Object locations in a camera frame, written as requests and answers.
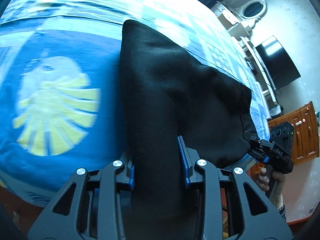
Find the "right forearm striped sleeve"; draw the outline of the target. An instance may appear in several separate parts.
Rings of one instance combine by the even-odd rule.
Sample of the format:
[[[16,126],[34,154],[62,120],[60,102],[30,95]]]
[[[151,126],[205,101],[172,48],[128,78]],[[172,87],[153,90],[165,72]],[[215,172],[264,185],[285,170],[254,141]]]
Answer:
[[[279,208],[277,211],[281,215],[283,220],[286,221],[286,207],[285,207],[285,205],[282,205],[281,208]]]

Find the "person's right hand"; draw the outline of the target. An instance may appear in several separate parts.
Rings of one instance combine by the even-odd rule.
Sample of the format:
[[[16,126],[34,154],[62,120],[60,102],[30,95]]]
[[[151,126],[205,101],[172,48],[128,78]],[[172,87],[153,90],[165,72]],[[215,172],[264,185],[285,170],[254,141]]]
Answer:
[[[285,184],[285,176],[280,172],[273,172],[272,178],[277,184],[274,185],[272,189],[273,194],[269,198],[269,200],[275,206],[275,208],[279,210],[284,206],[282,191]],[[260,169],[256,184],[264,192],[267,192],[270,189],[270,180],[267,177],[267,169],[265,167]]]

